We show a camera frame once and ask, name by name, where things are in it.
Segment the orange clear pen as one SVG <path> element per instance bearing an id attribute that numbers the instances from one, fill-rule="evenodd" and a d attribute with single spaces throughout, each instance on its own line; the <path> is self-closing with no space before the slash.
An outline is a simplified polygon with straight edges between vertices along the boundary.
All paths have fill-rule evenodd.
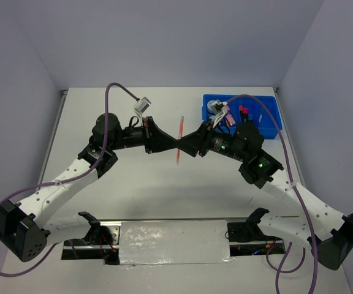
<path id="1" fill-rule="evenodd" d="M 183 127 L 184 127 L 184 116 L 181 116 L 180 118 L 180 125 L 179 125 L 179 131 L 178 131 L 178 139 L 180 140 L 183 136 Z M 181 150 L 177 149 L 176 152 L 176 164 L 180 164 L 180 155 L 181 155 Z"/>

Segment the blue patterned round tin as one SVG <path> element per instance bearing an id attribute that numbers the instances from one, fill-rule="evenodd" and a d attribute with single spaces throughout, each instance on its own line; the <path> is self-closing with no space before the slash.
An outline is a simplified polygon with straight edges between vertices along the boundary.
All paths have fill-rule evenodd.
<path id="1" fill-rule="evenodd" d="M 210 100 L 207 102 L 207 112 L 216 115 L 218 113 L 216 106 L 218 102 L 216 100 Z"/>

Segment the pink lidded small jar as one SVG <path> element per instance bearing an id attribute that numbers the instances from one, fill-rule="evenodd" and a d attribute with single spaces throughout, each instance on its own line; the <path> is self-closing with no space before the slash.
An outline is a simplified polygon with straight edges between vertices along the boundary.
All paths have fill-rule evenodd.
<path id="1" fill-rule="evenodd" d="M 228 105 L 226 105 L 225 108 L 227 110 L 227 113 L 226 113 L 224 119 L 225 119 L 227 127 L 236 125 L 235 119 L 231 114 L 230 107 Z"/>

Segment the orange cap black highlighter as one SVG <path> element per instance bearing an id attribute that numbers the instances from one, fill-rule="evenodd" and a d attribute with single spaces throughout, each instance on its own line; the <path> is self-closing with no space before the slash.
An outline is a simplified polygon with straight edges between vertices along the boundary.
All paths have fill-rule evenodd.
<path id="1" fill-rule="evenodd" d="M 241 119 L 241 122 L 243 122 L 243 106 L 242 105 L 239 105 L 239 114 L 240 114 L 240 119 Z"/>

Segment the purple clear highlighter pen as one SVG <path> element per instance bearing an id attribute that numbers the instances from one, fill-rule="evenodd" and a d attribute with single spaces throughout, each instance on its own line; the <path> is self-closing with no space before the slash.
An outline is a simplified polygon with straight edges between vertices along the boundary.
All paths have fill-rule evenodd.
<path id="1" fill-rule="evenodd" d="M 258 118 L 258 126 L 261 125 L 262 117 L 263 117 L 264 111 L 265 111 L 265 110 L 264 110 L 263 108 L 260 110 L 260 114 L 259 114 L 259 118 Z"/>

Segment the pink cap black highlighter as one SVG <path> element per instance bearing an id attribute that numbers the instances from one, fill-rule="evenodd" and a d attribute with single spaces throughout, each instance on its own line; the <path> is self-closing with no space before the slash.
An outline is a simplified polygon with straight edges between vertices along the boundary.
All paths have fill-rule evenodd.
<path id="1" fill-rule="evenodd" d="M 245 107 L 242 107 L 241 108 L 241 113 L 242 113 L 242 115 L 241 115 L 242 121 L 244 123 L 246 123 L 249 120 L 249 111 L 248 111 L 248 109 L 245 108 Z"/>

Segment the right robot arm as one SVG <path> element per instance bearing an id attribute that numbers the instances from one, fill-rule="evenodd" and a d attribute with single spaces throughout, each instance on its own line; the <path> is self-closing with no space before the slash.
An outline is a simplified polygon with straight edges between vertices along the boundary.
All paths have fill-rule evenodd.
<path id="1" fill-rule="evenodd" d="M 235 133 L 229 135 L 214 131 L 209 121 L 179 139 L 177 146 L 191 156 L 203 157 L 213 151 L 239 161 L 238 171 L 247 183 L 275 197 L 306 221 L 306 225 L 277 221 L 271 209 L 259 208 L 246 226 L 252 239 L 278 235 L 303 247 L 316 246 L 318 262 L 337 270 L 353 249 L 353 214 L 337 211 L 292 179 L 288 169 L 262 149 L 263 142 L 264 137 L 252 122 L 239 124 Z"/>

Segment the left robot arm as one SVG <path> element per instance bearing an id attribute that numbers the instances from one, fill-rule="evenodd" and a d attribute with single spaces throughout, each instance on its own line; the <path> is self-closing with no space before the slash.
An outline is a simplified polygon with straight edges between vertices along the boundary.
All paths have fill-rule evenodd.
<path id="1" fill-rule="evenodd" d="M 90 213 L 77 213 L 73 219 L 58 221 L 53 215 L 75 194 L 105 175 L 118 160 L 118 149 L 144 146 L 148 153 L 176 148 L 177 140 L 146 117 L 142 126 L 122 128 L 113 113 L 100 115 L 92 129 L 88 145 L 73 163 L 50 184 L 34 194 L 0 206 L 0 241 L 22 262 L 38 256 L 47 245 L 67 239 L 94 244 L 105 238 L 112 242 L 109 229 Z"/>

